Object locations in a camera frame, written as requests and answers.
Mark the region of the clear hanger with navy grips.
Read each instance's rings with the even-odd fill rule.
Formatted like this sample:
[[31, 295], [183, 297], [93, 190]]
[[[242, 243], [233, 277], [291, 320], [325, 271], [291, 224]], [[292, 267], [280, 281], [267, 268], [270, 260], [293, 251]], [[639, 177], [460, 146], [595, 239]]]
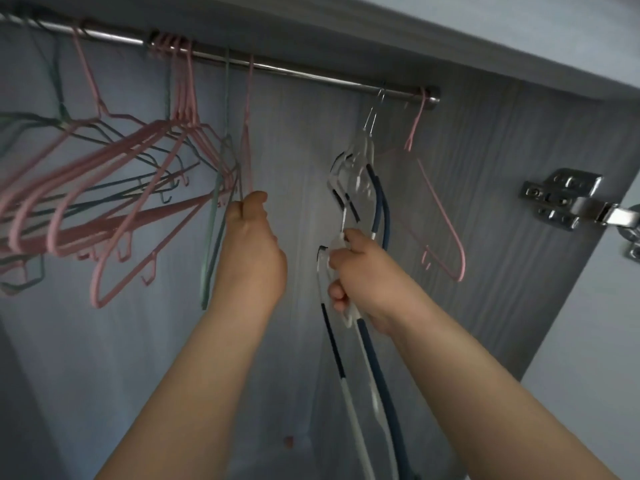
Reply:
[[[375, 239], [380, 233], [381, 247], [384, 251], [388, 250], [390, 240], [390, 208], [374, 168], [372, 133], [385, 94], [386, 89], [380, 88], [363, 128], [357, 131], [345, 155], [345, 162], [350, 171], [349, 192], [353, 195], [364, 194], [372, 187], [374, 207], [370, 237]], [[381, 370], [371, 334], [361, 315], [356, 320], [356, 332], [369, 373], [374, 416], [385, 436], [392, 480], [415, 480], [396, 408]]]
[[[346, 151], [342, 152], [336, 159], [334, 163], [332, 163], [332, 167], [330, 169], [330, 174], [328, 177], [328, 187], [332, 192], [332, 195], [335, 201], [338, 203], [338, 206], [341, 210], [341, 222], [340, 222], [340, 232], [338, 236], [332, 241], [332, 245], [330, 247], [320, 246], [317, 251], [316, 256], [316, 272], [317, 272], [317, 283], [318, 286], [322, 285], [322, 278], [325, 277], [327, 280], [332, 279], [332, 272], [329, 270], [328, 261], [329, 261], [329, 253], [331, 250], [345, 248], [347, 246], [344, 240], [344, 230], [346, 227], [346, 220], [348, 213], [351, 213], [353, 219], [358, 224], [362, 221], [361, 213], [357, 211], [357, 208], [354, 204], [354, 199], [357, 195], [353, 195], [349, 192], [349, 175], [350, 171], [348, 168], [348, 164], [345, 162]], [[369, 192], [364, 192], [364, 196], [367, 197], [367, 200], [371, 202], [371, 207], [374, 207], [373, 202], [373, 191], [372, 187], [369, 188]], [[355, 441], [355, 448], [358, 455], [358, 459], [360, 460], [360, 464], [363, 469], [365, 480], [375, 480], [375, 473], [372, 466], [371, 458], [369, 456], [365, 438], [362, 432], [362, 428], [357, 418], [357, 413], [355, 409], [355, 405], [353, 403], [353, 398], [349, 389], [348, 380], [346, 376], [346, 372], [344, 370], [344, 365], [342, 363], [342, 359], [340, 356], [338, 345], [335, 341], [335, 336], [333, 333], [332, 325], [329, 319], [327, 304], [324, 298], [324, 295], [321, 295], [321, 310], [324, 318], [324, 325], [327, 330], [328, 338], [330, 341], [330, 345], [332, 348], [332, 354], [334, 362], [337, 366], [338, 375], [339, 375], [339, 383], [340, 389], [342, 391], [342, 396], [346, 405], [347, 416], [349, 420], [349, 425], [351, 427], [351, 432], [353, 434], [353, 438]], [[345, 313], [340, 314], [342, 317], [342, 322], [347, 329], [354, 329], [356, 332], [356, 320], [359, 315], [363, 316], [362, 313], [355, 305], [349, 305], [348, 310]]]

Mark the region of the person's left forearm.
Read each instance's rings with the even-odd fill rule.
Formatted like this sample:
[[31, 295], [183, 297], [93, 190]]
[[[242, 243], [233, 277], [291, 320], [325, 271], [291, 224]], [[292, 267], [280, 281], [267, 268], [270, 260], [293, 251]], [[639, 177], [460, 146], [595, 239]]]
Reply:
[[214, 297], [95, 480], [223, 480], [239, 401], [277, 302]]

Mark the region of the person's right hand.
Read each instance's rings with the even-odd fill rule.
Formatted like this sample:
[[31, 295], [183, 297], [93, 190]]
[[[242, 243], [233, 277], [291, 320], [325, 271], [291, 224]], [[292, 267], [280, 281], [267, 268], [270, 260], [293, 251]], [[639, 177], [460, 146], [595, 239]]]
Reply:
[[350, 305], [370, 316], [375, 329], [393, 337], [409, 320], [424, 316], [429, 298], [386, 251], [356, 228], [346, 229], [344, 240], [347, 246], [340, 249], [356, 254], [356, 289]]

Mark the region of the grey wood grain wardrobe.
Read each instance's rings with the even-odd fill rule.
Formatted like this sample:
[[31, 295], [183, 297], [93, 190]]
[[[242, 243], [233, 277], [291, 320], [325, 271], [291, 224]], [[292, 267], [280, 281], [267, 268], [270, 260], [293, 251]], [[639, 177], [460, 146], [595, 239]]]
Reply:
[[[626, 191], [640, 166], [640, 110], [596, 102], [196, 0], [0, 0], [18, 15], [176, 32], [331, 69], [434, 82], [439, 108], [402, 151], [416, 105], [385, 102], [374, 127], [376, 171], [390, 201], [390, 253], [435, 300], [521, 378], [600, 240], [533, 217], [524, 180], [558, 167], [604, 170]], [[352, 89], [253, 77], [255, 188], [289, 263], [283, 300], [249, 374], [232, 436], [230, 475], [363, 480], [323, 323], [316, 250], [339, 226], [330, 161], [365, 120]], [[159, 253], [156, 280], [136, 277], [107, 306], [90, 304], [94, 266], [45, 257], [40, 284], [0, 293], [0, 480], [92, 480], [158, 385], [200, 309], [210, 204]]]

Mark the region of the metal cabinet hinge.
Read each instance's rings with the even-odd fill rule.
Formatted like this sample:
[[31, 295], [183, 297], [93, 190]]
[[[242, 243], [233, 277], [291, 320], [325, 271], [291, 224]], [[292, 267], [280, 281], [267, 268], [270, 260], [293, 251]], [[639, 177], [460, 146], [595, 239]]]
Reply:
[[602, 180], [596, 173], [560, 168], [542, 183], [525, 181], [518, 197], [535, 204], [539, 219], [568, 232], [581, 223], [617, 229], [630, 244], [626, 257], [640, 264], [640, 203], [622, 207], [597, 197]]

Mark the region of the metal closet rod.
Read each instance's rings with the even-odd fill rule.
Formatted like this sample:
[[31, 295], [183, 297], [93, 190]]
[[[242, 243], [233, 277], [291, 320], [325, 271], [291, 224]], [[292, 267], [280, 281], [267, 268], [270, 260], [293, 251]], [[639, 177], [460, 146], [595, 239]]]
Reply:
[[[70, 17], [46, 9], [36, 9], [33, 15], [23, 15], [18, 10], [6, 6], [0, 6], [0, 23], [23, 25], [65, 36], [73, 36], [76, 27], [76, 22]], [[82, 28], [78, 28], [78, 30], [79, 37], [83, 39], [138, 47], [144, 52], [153, 46], [153, 36], [157, 33], [156, 30], [144, 32], [100, 22], [84, 23]], [[409, 103], [420, 102], [421, 96], [425, 95], [428, 109], [434, 109], [441, 101], [441, 90], [436, 86], [428, 86], [421, 90], [417, 86], [394, 84], [387, 81], [379, 82], [343, 72], [250, 55], [237, 50], [227, 50], [215, 45], [196, 43], [193, 49], [193, 58], [207, 63], [225, 64], [228, 62], [232, 67], [243, 69], [249, 69], [252, 65], [255, 71], [336, 86], [359, 93], [375, 95], [384, 90], [387, 97]]]

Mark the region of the bunch of pink hangers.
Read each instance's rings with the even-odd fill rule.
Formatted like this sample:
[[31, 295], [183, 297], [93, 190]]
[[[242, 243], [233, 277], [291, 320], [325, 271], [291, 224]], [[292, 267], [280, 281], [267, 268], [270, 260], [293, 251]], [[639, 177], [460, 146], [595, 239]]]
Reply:
[[[147, 266], [145, 285], [156, 278], [158, 254], [199, 211], [211, 204], [213, 231], [220, 197], [236, 192], [241, 165], [230, 137], [221, 137], [200, 119], [193, 42], [166, 32], [151, 35], [152, 54], [167, 56], [164, 119], [144, 122], [129, 113], [110, 112], [81, 44], [91, 35], [71, 26], [76, 53], [91, 90], [95, 115], [73, 119], [66, 110], [55, 54], [47, 65], [58, 92], [59, 119], [34, 113], [0, 114], [0, 132], [22, 124], [0, 149], [5, 156], [28, 130], [58, 133], [9, 173], [0, 173], [0, 275], [14, 269], [22, 281], [0, 282], [0, 291], [16, 295], [44, 280], [44, 257], [94, 261], [92, 306], [102, 308]], [[120, 263], [132, 256], [138, 229], [187, 211], [181, 222], [132, 271], [103, 293], [110, 256]]]

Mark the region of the person's left hand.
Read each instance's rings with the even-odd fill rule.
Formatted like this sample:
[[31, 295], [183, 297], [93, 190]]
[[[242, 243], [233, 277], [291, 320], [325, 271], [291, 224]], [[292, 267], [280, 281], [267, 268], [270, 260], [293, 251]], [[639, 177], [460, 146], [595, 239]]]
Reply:
[[265, 321], [287, 283], [287, 259], [270, 225], [227, 225], [211, 298], [211, 313]]

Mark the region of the person's right forearm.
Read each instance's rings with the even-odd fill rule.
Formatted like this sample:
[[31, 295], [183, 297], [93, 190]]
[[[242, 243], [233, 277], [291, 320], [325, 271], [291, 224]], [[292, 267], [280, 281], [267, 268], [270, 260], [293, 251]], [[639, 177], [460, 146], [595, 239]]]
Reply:
[[471, 480], [619, 480], [439, 308], [389, 308], [385, 320]]

